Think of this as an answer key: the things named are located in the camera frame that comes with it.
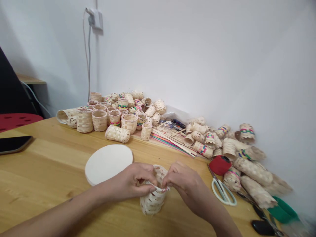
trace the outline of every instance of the white wall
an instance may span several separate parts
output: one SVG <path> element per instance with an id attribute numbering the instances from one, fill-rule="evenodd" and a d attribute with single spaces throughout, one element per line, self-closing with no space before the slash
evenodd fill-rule
<path id="1" fill-rule="evenodd" d="M 54 114 L 87 99 L 82 14 L 93 0 L 0 0 L 0 46 L 17 72 L 47 81 L 37 93 Z M 92 91 L 144 91 L 209 125 L 251 123 L 264 164 L 316 218 L 316 3 L 99 1 Z"/>

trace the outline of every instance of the round cardboard disc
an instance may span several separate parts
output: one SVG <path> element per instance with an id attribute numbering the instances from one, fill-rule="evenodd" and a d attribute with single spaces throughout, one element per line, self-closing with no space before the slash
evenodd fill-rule
<path id="1" fill-rule="evenodd" d="M 125 145 L 113 144 L 97 150 L 87 161 L 85 174 L 88 183 L 95 186 L 112 178 L 133 163 L 133 153 Z"/>

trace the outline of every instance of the white-handled scissors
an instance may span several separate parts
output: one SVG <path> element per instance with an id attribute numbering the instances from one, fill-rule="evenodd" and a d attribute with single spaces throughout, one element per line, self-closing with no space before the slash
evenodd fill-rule
<path id="1" fill-rule="evenodd" d="M 228 189 L 228 187 L 222 183 L 220 180 L 218 180 L 218 178 L 215 176 L 215 174 L 213 173 L 213 171 L 211 170 L 211 168 L 209 167 L 209 165 L 207 165 L 208 169 L 210 170 L 212 176 L 213 176 L 213 181 L 212 181 L 212 190 L 214 195 L 217 197 L 217 199 L 225 204 L 225 205 L 229 205 L 229 206 L 236 206 L 237 205 L 237 200 L 234 197 L 233 193 Z M 218 195 L 218 193 L 215 191 L 215 187 L 214 184 L 217 186 L 218 191 L 220 192 L 220 195 Z M 230 198 L 228 197 L 228 194 L 226 192 L 226 190 L 228 191 L 229 195 L 232 197 L 233 202 L 231 202 Z"/>

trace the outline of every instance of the smartphone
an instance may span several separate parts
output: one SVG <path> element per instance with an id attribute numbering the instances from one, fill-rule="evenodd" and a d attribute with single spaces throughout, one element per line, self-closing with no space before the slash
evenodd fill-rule
<path id="1" fill-rule="evenodd" d="M 19 152 L 32 140 L 32 136 L 0 138 L 0 155 Z"/>

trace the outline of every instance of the person's left hand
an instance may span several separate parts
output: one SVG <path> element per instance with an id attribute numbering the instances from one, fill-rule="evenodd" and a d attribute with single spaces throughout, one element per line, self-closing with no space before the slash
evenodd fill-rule
<path id="1" fill-rule="evenodd" d="M 156 190 L 150 184 L 142 184 L 144 180 L 149 180 L 157 186 L 157 179 L 154 176 L 154 166 L 145 163 L 132 163 L 121 173 L 115 175 L 95 186 L 103 193 L 104 201 L 118 202 L 129 198 L 141 197 Z"/>

